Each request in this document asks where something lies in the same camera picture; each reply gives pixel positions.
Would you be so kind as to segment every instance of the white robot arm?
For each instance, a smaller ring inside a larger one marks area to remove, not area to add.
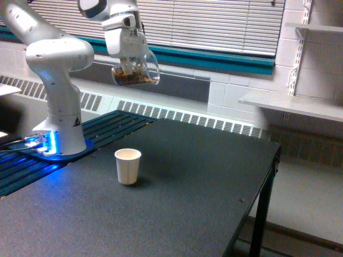
[[[108,53],[119,58],[112,68],[117,85],[158,84],[159,66],[149,51],[136,0],[78,0],[81,14],[101,21]]]
[[[47,156],[82,152],[86,144],[80,90],[71,83],[69,72],[93,63],[92,46],[51,25],[29,7],[27,0],[1,0],[0,18],[28,45],[26,62],[42,79],[47,92],[48,118],[33,131],[46,134],[48,142],[36,150]]]
[[[118,85],[159,82],[158,63],[148,49],[136,0],[78,0],[78,5],[83,16],[102,22],[108,52],[120,59],[112,68]],[[86,144],[80,90],[71,83],[69,72],[93,63],[92,46],[48,23],[27,0],[0,0],[0,18],[28,45],[27,64],[47,92],[48,118],[33,131],[47,135],[48,143],[36,150],[47,156],[82,152]]]

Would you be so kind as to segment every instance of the cable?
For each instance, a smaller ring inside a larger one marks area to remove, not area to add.
[[[24,139],[12,141],[12,142],[9,142],[9,143],[4,143],[3,145],[0,145],[0,148],[3,148],[3,147],[5,147],[5,146],[11,146],[11,145],[13,145],[13,144],[15,144],[15,143],[23,143],[23,142],[25,142]]]
[[[0,153],[17,152],[17,151],[22,151],[22,150],[34,149],[34,148],[35,147],[25,147],[25,148],[18,148],[18,149],[0,150]]]

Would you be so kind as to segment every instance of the warning label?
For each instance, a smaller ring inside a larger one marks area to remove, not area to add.
[[[74,122],[74,126],[73,127],[77,127],[77,126],[80,126],[81,125],[81,122],[79,120],[79,117],[76,116],[76,120]]]

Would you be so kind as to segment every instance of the table leg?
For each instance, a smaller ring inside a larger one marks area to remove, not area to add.
[[[267,181],[259,194],[255,225],[253,228],[249,257],[258,257],[262,247],[263,233],[266,226],[270,196],[272,194],[275,167],[272,168]]]

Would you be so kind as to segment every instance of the radiator vent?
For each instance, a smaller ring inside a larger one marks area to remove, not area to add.
[[[42,83],[7,77],[3,75],[0,76],[0,83],[20,88],[21,92],[18,93],[19,95],[44,101],[46,101],[47,99],[47,92]],[[102,96],[95,93],[92,94],[81,92],[80,100],[82,110],[97,112],[101,104]]]
[[[287,131],[282,131],[282,133],[273,132],[271,140],[281,143],[283,155],[338,168],[342,167],[343,142]]]
[[[272,132],[236,120],[219,118],[211,115],[201,115],[196,112],[184,111],[164,107],[161,105],[146,105],[143,102],[131,102],[120,100],[117,105],[118,110],[125,110],[135,114],[144,114],[156,119],[172,119],[179,122],[196,124],[199,126],[211,127],[217,130],[228,131],[263,140],[280,142],[282,145],[282,155],[315,163],[331,165],[341,168],[343,165],[343,143],[327,142],[325,139],[310,138],[306,134],[294,134],[287,131]]]
[[[211,115],[199,115],[196,112],[181,111],[159,105],[146,105],[141,102],[119,100],[117,110],[128,111],[134,114],[145,115],[156,119],[172,119],[179,122],[196,124],[204,127],[211,127],[237,134],[247,135],[256,138],[270,139],[270,132],[254,127],[252,124],[237,122],[235,120],[218,118]]]

